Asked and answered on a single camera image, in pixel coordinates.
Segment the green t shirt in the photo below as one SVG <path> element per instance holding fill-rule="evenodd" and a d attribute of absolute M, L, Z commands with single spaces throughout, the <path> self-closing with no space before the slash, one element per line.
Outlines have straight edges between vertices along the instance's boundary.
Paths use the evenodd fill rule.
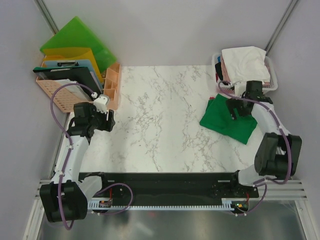
<path fill-rule="evenodd" d="M 226 105 L 227 100 L 221 94 L 217 94 L 214 100 L 208 100 L 199 124 L 246 145 L 257 127 L 257 121 L 251 115 L 237 116 L 233 120 Z"/>

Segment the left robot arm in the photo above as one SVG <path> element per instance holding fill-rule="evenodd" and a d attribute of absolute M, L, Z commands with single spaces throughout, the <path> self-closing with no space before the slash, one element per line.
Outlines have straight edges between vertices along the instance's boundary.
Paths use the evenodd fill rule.
<path fill-rule="evenodd" d="M 93 196 L 104 197 L 110 191 L 109 183 L 97 173 L 79 179 L 83 158 L 95 131 L 111 132 L 115 125 L 114 111 L 108 109 L 109 101 L 104 95 L 92 103 L 76 103 L 73 107 L 74 116 L 66 131 L 69 144 L 63 153 L 65 160 L 58 165 L 50 183 L 39 190 L 50 223 L 84 219 Z"/>

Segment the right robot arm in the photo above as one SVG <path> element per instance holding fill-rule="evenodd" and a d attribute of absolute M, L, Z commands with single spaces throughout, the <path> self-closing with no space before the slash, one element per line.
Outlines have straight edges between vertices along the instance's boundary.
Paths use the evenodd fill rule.
<path fill-rule="evenodd" d="M 247 81 L 244 93 L 240 97 L 230 96 L 226 106 L 232 120 L 251 116 L 263 133 L 253 165 L 238 172 L 238 179 L 229 184 L 230 193 L 240 197 L 247 186 L 258 186 L 265 181 L 286 184 L 296 172 L 302 139 L 281 123 L 272 100 L 263 93 L 262 82 Z"/>

